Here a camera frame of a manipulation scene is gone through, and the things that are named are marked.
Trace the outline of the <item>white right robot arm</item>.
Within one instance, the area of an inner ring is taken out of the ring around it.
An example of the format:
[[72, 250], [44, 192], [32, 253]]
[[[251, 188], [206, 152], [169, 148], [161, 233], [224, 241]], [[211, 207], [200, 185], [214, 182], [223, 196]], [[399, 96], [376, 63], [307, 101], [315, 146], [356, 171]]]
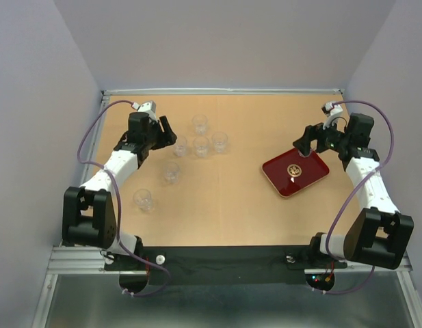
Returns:
[[405, 254], [414, 222], [394, 205], [380, 174], [378, 153], [369, 147], [374, 119], [353, 113], [340, 131], [339, 118], [339, 107], [327, 111], [326, 121], [307, 126], [293, 145], [300, 154], [308, 155], [311, 142], [316, 141], [316, 152], [332, 150], [338, 154], [354, 186], [352, 194], [358, 199], [360, 213], [344, 236], [317, 233], [312, 238], [313, 246], [306, 250], [306, 258], [315, 267], [334, 258], [396, 269]]

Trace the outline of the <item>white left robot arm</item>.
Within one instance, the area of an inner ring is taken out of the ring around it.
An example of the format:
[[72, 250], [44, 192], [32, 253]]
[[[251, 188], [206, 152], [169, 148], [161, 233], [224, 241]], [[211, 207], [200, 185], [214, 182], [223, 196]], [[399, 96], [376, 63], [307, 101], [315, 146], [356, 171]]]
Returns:
[[137, 171], [151, 150], [172, 146], [176, 134], [166, 116], [158, 120], [144, 112], [129, 114], [128, 130], [114, 147], [107, 162], [80, 187], [64, 193], [62, 240], [93, 246], [113, 254], [128, 269], [144, 261], [141, 239], [120, 231], [121, 210], [114, 208], [119, 187]]

